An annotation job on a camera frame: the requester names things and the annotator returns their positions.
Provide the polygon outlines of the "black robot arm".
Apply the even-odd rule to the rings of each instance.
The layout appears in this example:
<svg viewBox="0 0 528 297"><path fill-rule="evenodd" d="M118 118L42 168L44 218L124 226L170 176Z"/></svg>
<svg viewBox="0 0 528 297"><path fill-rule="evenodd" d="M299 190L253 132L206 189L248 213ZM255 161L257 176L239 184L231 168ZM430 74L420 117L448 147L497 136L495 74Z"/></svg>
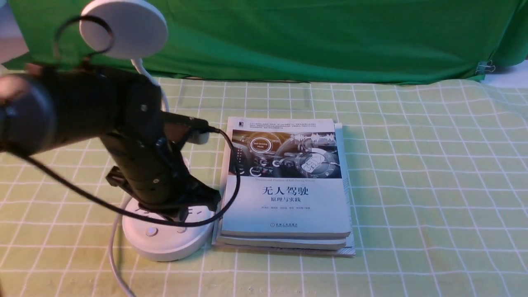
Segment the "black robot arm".
<svg viewBox="0 0 528 297"><path fill-rule="evenodd" d="M28 160L98 138L115 162L107 182L168 225L182 224L190 207L217 210L219 191L193 177L181 153L212 131L206 120L162 111L160 86L138 73L28 64L1 77L1 152Z"/></svg>

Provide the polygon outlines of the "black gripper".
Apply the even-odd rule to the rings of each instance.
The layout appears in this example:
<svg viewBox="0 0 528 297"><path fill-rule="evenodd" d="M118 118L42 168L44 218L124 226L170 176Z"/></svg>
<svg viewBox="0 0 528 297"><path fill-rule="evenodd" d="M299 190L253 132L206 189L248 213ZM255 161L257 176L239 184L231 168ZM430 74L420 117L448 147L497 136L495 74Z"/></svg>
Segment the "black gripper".
<svg viewBox="0 0 528 297"><path fill-rule="evenodd" d="M186 222L191 206L217 211L219 190L194 181L184 163L181 149L192 133L186 125L134 124L101 135L115 162L108 182L171 222Z"/></svg>

